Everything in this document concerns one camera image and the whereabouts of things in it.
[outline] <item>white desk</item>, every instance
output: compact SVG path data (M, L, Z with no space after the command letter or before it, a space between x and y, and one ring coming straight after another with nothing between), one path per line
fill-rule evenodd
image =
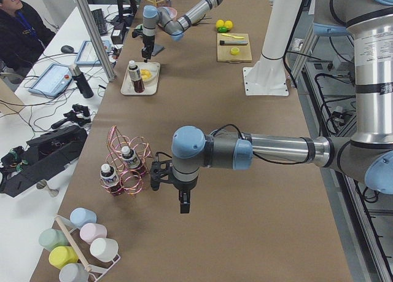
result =
M104 15L115 12L111 14L108 19L116 16L116 5L91 6L91 10L97 8L102 8ZM71 45L77 52L82 42L89 39L90 37L85 29L80 13L77 8L75 8L59 32L57 32L53 41L45 49L44 55L51 56L61 53L60 48L65 44ZM103 36L103 39L110 40L110 33L108 33L107 36ZM62 64L70 65L74 62L75 57L76 55L62 55L60 57L54 57L53 59ZM53 63L53 60L49 58L38 61L28 75L39 76L51 63ZM64 95L61 95L59 100L64 100L63 102L55 103L52 106L34 106L30 120L31 124L39 117L54 113L55 108L61 104L64 105L60 106L53 116L38 120L36 124L44 130L48 130L51 124L64 118L63 114L69 112L72 109L72 105L77 103L88 106L90 108L90 113L94 113L98 110L98 106L101 102L101 97L98 95L98 92L101 96L104 93L104 90L99 88L98 85L106 86L106 75L100 66L94 67L93 69L91 67L81 67L81 70L93 76L88 82L93 89L94 96L90 99L85 99L77 89L67 101L64 100ZM25 80L15 93L25 104L37 104L48 101L49 99L47 98L35 96L28 92L27 88L32 84L33 81L29 82ZM76 85L72 82L68 88L74 87L76 87ZM25 107L20 113L25 120L29 120L30 118L30 108L31 107ZM14 147L26 147L26 141L33 137L31 128L17 114L0 118L0 129L0 157L6 155L9 150ZM55 198L52 198L49 193L44 190L37 190L34 186L15 198L6 194L0 194L0 281L24 282L29 281L31 278L42 252L42 248L38 243L39 235L45 229L52 227L53 217L56 215L61 201L63 200L75 165L75 162L72 163L65 171L48 181L48 185L51 188L60 189L59 195Z

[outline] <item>person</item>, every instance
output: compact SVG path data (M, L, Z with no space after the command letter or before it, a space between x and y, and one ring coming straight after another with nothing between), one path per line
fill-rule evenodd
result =
M55 33L29 4L0 0L0 35L0 59L25 77Z

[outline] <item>bottle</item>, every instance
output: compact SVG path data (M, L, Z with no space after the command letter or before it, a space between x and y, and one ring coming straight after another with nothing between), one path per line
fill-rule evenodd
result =
M113 196L124 192L121 179L113 166L106 163L101 165L101 179L104 182L105 189Z
M78 65L71 64L68 66L68 69L70 70L72 79L75 80L76 86L79 88L82 96L86 99L94 96L94 93L86 80L85 74L79 69Z
M130 147L122 147L122 158L128 169L138 171L140 176L144 176L146 174L146 167L143 165L143 162L137 153Z
M131 81L134 85L134 91L137 93L142 93L145 90L145 86L143 84L141 71L133 60L128 62L128 74L130 75Z

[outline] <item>tablet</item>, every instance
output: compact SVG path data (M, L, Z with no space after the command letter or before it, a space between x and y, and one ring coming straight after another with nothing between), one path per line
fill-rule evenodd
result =
M103 46L107 53L111 52L112 46L109 41L103 41ZM91 41L83 41L76 56L75 64L79 66L101 66Z
M52 63L29 88L29 92L54 98L62 93L71 81L68 66Z

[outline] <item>computer mouse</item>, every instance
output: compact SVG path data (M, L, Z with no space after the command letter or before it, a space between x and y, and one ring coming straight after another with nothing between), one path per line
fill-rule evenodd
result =
M74 52L74 48L71 47L70 45L64 45L61 47L60 50L62 53L73 53Z

